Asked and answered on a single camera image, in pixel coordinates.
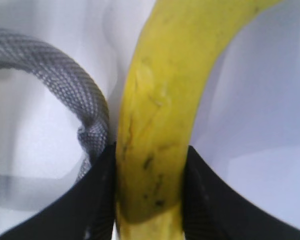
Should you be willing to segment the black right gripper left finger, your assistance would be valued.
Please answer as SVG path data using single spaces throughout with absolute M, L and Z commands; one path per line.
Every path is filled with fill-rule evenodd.
M 10 228 L 0 240 L 110 240 L 115 221 L 115 144 L 88 173 L 41 212 Z

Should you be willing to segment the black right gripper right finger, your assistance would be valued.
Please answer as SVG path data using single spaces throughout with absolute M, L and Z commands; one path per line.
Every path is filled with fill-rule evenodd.
M 300 240 L 300 229 L 248 201 L 189 146 L 184 170 L 187 240 Z

